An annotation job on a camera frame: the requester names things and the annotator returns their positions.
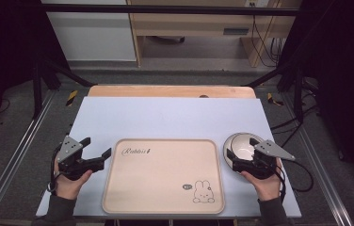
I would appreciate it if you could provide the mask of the yellow black tape strip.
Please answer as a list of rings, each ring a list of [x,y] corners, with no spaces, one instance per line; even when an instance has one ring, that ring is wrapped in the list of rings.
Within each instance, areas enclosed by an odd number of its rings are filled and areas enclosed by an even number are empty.
[[[270,104],[273,104],[273,105],[278,105],[278,106],[284,105],[284,103],[283,103],[282,101],[276,101],[276,100],[273,98],[272,93],[270,93],[270,92],[267,94],[267,101],[268,101]]]
[[[69,95],[69,97],[68,97],[68,100],[67,100],[65,106],[70,106],[70,105],[72,105],[73,100],[74,100],[74,98],[76,97],[77,93],[78,93],[78,90],[73,90],[73,91],[70,93],[70,95]]]

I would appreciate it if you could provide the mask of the dark curtain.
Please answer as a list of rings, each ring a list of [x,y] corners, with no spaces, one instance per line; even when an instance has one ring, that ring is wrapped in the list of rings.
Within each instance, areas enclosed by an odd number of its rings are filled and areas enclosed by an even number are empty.
[[[311,28],[320,39],[310,45],[303,74],[318,82],[318,104],[338,147],[354,164],[354,0],[302,0],[307,15],[295,19],[282,51],[284,63]]]
[[[67,69],[69,64],[41,0],[0,0],[0,106],[6,89],[31,79],[36,55]]]

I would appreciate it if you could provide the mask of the black metal stand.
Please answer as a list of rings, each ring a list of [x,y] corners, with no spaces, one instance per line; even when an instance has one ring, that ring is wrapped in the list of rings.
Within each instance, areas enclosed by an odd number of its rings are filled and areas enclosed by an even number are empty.
[[[95,83],[89,82],[86,79],[76,75],[70,69],[60,66],[47,56],[39,56],[35,61],[35,66],[32,69],[33,92],[34,92],[34,114],[36,119],[43,110],[41,80],[44,80],[49,89],[58,89],[61,85],[57,74],[63,74],[69,77],[74,82],[83,87],[93,87]]]
[[[299,122],[303,122],[304,113],[302,110],[302,81],[303,81],[303,72],[301,67],[297,63],[284,63],[281,66],[278,66],[273,71],[267,73],[266,75],[261,76],[260,78],[247,84],[247,87],[256,88],[263,84],[264,82],[274,78],[275,76],[280,75],[281,79],[278,82],[277,90],[279,92],[287,91],[292,85],[294,85],[294,114],[296,119]]]

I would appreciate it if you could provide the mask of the person's left hand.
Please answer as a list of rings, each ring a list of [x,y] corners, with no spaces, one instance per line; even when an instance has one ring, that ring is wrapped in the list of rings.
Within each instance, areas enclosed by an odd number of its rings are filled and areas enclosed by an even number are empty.
[[[54,175],[57,176],[56,194],[58,197],[63,199],[76,200],[80,189],[82,188],[83,184],[89,180],[91,174],[92,171],[89,169],[78,180],[70,180],[59,173],[58,163],[55,161]]]

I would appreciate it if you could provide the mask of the light wooden desk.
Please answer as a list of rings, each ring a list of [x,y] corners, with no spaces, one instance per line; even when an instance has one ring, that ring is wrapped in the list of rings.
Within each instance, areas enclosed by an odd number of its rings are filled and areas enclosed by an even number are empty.
[[[300,8],[302,0],[126,0],[131,6],[209,6],[233,8]],[[145,14],[132,13],[130,22],[137,40],[150,36],[228,36],[238,37],[256,67],[266,44],[288,37],[295,19],[290,16]]]

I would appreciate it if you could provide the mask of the black horizontal bar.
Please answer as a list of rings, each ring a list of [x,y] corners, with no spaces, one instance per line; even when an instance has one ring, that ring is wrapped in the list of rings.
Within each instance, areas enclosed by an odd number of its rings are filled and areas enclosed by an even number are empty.
[[[130,6],[130,5],[82,5],[82,4],[33,4],[19,3],[20,8],[40,9],[45,12],[85,13],[147,13],[147,14],[203,14],[203,15],[260,15],[297,16],[295,8],[229,8],[195,6]]]

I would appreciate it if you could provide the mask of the white cabinet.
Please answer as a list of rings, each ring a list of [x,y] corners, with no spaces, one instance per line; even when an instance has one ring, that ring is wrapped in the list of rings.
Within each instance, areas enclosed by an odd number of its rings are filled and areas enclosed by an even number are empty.
[[[48,12],[69,61],[135,61],[136,52],[126,13]]]

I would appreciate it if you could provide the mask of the pale blue table mat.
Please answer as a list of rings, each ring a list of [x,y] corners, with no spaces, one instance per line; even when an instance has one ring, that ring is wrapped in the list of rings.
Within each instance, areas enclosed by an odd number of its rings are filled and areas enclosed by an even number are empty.
[[[223,145],[235,133],[272,137],[262,104],[244,98],[87,97],[70,135],[86,137],[86,159],[112,149],[105,168],[83,185],[74,208],[78,218],[196,219],[248,218],[260,214],[252,184],[226,163]],[[103,208],[105,187],[116,144],[122,139],[208,139],[217,145],[225,206],[218,214],[108,214]]]

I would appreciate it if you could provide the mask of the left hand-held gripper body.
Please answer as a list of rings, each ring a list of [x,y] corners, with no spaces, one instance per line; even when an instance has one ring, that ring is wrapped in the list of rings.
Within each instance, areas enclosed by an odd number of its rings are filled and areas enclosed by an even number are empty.
[[[80,147],[79,142],[72,137],[65,136],[60,151],[56,155],[59,172],[73,181],[79,179],[86,172],[84,166],[87,159],[82,158],[85,147]]]

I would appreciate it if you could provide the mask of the white bowl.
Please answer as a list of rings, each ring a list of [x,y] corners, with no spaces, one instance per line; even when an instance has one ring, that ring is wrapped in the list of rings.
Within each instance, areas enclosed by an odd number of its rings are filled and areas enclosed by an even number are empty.
[[[233,151],[239,159],[246,160],[249,163],[253,160],[252,156],[254,155],[254,146],[249,144],[250,138],[255,138],[260,142],[264,141],[261,137],[251,133],[235,133],[226,139],[223,145],[223,155],[230,168],[233,167],[233,162],[227,158],[227,149]]]

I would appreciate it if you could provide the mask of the person's right hand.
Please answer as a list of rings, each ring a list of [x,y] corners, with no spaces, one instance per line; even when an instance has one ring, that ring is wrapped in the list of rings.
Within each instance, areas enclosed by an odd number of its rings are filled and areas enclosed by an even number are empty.
[[[281,188],[280,159],[276,160],[276,167],[274,168],[274,174],[267,179],[264,180],[257,179],[247,171],[241,171],[240,174],[254,186],[258,199],[261,202],[271,201],[280,197],[280,188]]]

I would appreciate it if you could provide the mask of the beige tray with rabbit print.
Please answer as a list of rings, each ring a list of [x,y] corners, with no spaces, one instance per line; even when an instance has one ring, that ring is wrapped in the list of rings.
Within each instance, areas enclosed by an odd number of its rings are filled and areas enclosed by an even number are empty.
[[[208,139],[122,139],[103,198],[108,214],[218,214],[225,206],[217,145]]]

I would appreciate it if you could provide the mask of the wooden table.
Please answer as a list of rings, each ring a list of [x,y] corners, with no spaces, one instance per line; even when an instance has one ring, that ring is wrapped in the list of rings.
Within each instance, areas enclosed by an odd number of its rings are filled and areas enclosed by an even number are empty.
[[[163,85],[97,85],[89,97],[187,97],[255,99],[249,87],[228,86],[163,86]]]

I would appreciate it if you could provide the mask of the aluminium floor rail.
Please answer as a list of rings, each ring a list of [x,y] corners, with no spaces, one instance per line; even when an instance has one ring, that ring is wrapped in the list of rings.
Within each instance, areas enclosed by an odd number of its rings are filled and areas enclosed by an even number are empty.
[[[27,130],[24,133],[21,141],[19,142],[16,150],[8,161],[7,166],[3,170],[0,176],[0,202],[2,201],[5,193],[8,190],[8,187],[16,174],[16,171],[20,167],[25,154],[27,153],[32,141],[34,140],[37,132],[40,129],[40,126],[50,108],[51,103],[53,102],[54,97],[56,96],[55,90],[48,90],[46,92],[43,104],[41,105],[41,110],[30,122]]]
[[[323,198],[329,206],[330,212],[336,221],[336,225],[353,226],[352,219],[349,216],[349,213],[347,212],[333,181],[322,164],[322,161],[318,156],[305,127],[299,121],[295,121],[294,125],[296,126],[296,131],[284,141],[284,144],[288,144],[293,137],[300,142],[296,148],[296,153],[303,153],[306,155],[306,160],[310,166],[313,178],[323,193]]]

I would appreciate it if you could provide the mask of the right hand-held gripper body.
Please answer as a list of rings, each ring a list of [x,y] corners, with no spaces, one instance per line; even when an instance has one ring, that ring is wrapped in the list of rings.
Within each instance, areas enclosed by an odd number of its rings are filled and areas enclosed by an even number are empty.
[[[255,145],[252,157],[253,160],[250,163],[236,158],[233,161],[232,170],[236,172],[247,171],[257,179],[264,180],[274,174],[278,158],[290,161],[296,160],[293,155],[271,140],[264,140]]]

